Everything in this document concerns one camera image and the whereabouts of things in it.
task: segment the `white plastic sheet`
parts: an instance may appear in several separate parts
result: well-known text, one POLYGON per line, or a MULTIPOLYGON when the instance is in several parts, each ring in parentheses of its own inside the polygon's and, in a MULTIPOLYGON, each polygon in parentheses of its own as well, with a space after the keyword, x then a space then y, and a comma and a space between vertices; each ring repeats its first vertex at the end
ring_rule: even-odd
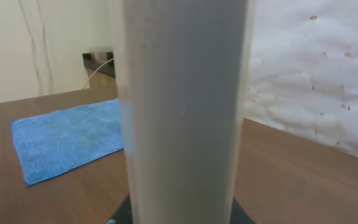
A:
POLYGON ((358 1, 258 0, 245 117, 358 157, 358 1))

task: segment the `white wall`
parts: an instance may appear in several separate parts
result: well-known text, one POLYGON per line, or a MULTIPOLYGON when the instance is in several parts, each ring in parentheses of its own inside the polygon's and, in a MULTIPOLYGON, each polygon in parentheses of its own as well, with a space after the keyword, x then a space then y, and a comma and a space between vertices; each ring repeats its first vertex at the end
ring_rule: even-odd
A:
MULTIPOLYGON (((53 75, 52 91, 42 94, 79 90, 87 80, 81 54, 111 45, 107 0, 40 0, 40 13, 35 3, 24 0, 29 20, 44 21, 53 75)), ((35 34, 42 31, 39 27, 32 30, 35 34)), ((40 37, 34 35, 37 55, 43 54, 40 37)), ((0 102, 37 96, 31 43, 19 2, 0 0, 0 102)), ((39 67, 45 68, 45 57, 37 57, 39 67)), ((48 80, 44 69, 40 75, 48 80)))

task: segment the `gray pole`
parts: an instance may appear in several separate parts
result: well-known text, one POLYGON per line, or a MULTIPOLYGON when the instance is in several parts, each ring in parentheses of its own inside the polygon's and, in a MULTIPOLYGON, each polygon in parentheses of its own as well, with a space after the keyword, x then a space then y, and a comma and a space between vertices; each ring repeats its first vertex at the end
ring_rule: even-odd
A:
POLYGON ((228 223, 250 1, 114 0, 112 9, 134 223, 228 223))

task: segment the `brown tabletop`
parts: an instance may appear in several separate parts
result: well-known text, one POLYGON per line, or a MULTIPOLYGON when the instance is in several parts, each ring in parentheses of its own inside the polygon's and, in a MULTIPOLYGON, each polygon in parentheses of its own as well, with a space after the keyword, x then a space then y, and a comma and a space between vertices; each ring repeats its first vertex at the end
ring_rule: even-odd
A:
MULTIPOLYGON (((112 215, 128 193, 122 151, 26 187, 11 120, 116 95, 80 90, 0 103, 0 223, 104 223, 112 215)), ((257 223, 358 223, 358 158, 245 119, 236 198, 257 223)))

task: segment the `blue cloth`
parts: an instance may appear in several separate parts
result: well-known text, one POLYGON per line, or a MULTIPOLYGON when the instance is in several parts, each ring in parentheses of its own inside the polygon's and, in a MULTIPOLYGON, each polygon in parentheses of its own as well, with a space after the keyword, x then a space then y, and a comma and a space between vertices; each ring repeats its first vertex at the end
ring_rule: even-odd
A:
POLYGON ((122 149, 120 123, 118 99, 12 121, 25 184, 34 185, 122 149))

